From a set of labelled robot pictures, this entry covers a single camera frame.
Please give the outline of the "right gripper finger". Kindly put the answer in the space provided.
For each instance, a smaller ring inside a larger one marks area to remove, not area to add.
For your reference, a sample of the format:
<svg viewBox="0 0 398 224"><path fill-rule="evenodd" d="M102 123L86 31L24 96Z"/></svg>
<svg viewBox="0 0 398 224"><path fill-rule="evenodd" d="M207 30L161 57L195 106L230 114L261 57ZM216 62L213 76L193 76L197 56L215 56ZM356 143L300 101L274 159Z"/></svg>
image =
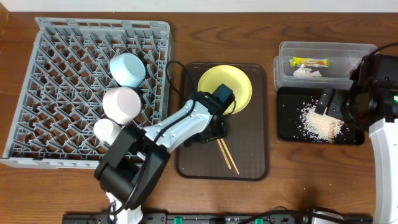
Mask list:
<svg viewBox="0 0 398 224"><path fill-rule="evenodd" d="M342 90L335 89L335 95L326 110L326 114L328 116L331 116L332 118L336 118L338 120L342 120L340 119L341 91Z"/></svg>
<svg viewBox="0 0 398 224"><path fill-rule="evenodd" d="M335 89L331 87L325 87L322 90L320 95L320 99L315 108L316 113L324 113L326 109L329 107L333 97L335 95Z"/></svg>

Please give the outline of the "yellow plate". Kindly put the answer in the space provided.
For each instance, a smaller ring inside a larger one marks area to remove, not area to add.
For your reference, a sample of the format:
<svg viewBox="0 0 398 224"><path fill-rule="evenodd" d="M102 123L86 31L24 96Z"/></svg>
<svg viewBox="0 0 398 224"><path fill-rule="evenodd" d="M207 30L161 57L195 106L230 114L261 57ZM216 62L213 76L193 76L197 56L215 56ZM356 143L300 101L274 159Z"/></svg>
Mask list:
<svg viewBox="0 0 398 224"><path fill-rule="evenodd" d="M224 115L242 111L252 97L252 84L249 77L239 68L231 65L217 65L207 70L199 79L198 91L213 93L221 84L233 91L236 105L232 103Z"/></svg>

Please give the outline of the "green yellow snack wrapper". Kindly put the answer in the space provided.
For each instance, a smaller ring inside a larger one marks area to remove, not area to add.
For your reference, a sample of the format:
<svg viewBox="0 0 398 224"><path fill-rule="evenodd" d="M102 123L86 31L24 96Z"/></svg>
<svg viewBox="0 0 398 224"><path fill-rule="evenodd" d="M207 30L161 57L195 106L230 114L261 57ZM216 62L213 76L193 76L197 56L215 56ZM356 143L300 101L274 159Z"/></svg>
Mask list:
<svg viewBox="0 0 398 224"><path fill-rule="evenodd" d="M292 57L290 59L291 67L326 67L330 66L330 60L328 58L302 58Z"/></svg>

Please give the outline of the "wooden chopstick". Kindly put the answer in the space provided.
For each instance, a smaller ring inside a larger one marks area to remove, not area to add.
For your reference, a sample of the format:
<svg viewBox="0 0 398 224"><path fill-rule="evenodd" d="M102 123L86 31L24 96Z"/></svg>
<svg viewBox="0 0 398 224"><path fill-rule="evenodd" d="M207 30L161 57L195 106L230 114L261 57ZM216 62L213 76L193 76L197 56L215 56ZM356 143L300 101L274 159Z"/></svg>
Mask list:
<svg viewBox="0 0 398 224"><path fill-rule="evenodd" d="M225 162L226 162L226 165L227 165L228 169L231 169L231 164L229 163L229 160L228 160L228 158L227 158L227 156L226 156L226 152L225 152L225 150L224 150L224 148L223 148L223 145L222 145L222 143L221 143L220 140L221 140L221 139L217 139L217 143L218 143L218 145L219 145L219 147L220 147L221 153L222 153L222 155L223 155L223 157L224 157L224 159L225 159Z"/></svg>
<svg viewBox="0 0 398 224"><path fill-rule="evenodd" d="M235 161L234 161L234 159L233 159L233 157L232 157L232 155L231 155L231 153L230 153L230 151L229 151L224 139L221 138L220 141L221 141L221 144L223 145L223 149L225 150L225 152L227 153L227 155L229 157L229 160L231 161L233 167L235 168L235 171L237 172L238 175L240 175L239 169L238 169L238 167L237 167L237 165L236 165L236 163L235 163Z"/></svg>

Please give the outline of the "pink bowl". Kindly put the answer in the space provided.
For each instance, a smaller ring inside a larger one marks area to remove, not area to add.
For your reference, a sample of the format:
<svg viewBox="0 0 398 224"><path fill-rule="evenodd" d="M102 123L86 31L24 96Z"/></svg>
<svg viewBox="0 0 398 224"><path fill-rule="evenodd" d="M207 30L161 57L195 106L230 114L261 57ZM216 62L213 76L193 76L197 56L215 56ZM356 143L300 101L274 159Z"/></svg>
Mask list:
<svg viewBox="0 0 398 224"><path fill-rule="evenodd" d="M103 109L106 116L118 124L128 124L141 112L141 99L131 88L109 89L103 96Z"/></svg>

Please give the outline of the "light blue bowl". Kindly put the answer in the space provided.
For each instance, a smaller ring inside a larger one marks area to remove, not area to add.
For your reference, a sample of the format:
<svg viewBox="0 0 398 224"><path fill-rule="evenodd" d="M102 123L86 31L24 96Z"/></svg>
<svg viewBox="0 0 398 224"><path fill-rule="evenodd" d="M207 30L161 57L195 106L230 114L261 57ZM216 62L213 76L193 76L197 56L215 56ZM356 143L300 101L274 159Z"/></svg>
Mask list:
<svg viewBox="0 0 398 224"><path fill-rule="evenodd" d="M146 67L141 59L132 53L115 56L109 63L115 81L125 87L137 88L146 77Z"/></svg>

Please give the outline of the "white cup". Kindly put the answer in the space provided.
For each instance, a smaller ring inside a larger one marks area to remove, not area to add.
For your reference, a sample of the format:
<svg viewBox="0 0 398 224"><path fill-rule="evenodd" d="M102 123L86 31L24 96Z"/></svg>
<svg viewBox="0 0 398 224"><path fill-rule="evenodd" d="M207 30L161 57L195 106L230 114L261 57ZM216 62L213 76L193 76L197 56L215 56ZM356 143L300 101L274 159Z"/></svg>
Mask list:
<svg viewBox="0 0 398 224"><path fill-rule="evenodd" d="M111 146L121 132L121 127L110 119L104 118L94 124L93 131L100 141Z"/></svg>

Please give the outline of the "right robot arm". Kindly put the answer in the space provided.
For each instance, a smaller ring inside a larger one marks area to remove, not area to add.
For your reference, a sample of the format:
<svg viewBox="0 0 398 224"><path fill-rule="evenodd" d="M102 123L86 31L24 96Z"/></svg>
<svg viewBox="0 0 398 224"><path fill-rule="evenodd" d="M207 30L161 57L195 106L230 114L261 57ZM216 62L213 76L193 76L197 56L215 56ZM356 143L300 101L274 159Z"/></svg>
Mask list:
<svg viewBox="0 0 398 224"><path fill-rule="evenodd" d="M376 174L374 223L397 223L397 57L371 53L349 90L326 87L315 108L369 134Z"/></svg>

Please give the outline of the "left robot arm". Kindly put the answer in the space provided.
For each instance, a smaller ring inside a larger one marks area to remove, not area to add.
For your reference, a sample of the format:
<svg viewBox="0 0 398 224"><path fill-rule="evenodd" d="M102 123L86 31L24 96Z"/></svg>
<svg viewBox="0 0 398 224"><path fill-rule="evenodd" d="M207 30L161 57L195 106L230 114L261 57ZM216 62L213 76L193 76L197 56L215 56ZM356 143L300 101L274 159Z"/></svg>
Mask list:
<svg viewBox="0 0 398 224"><path fill-rule="evenodd" d="M232 89L194 91L184 107L152 126L130 124L116 136L94 177L110 199L106 223L139 223L141 205L155 188L174 149L228 135L225 111L236 105Z"/></svg>

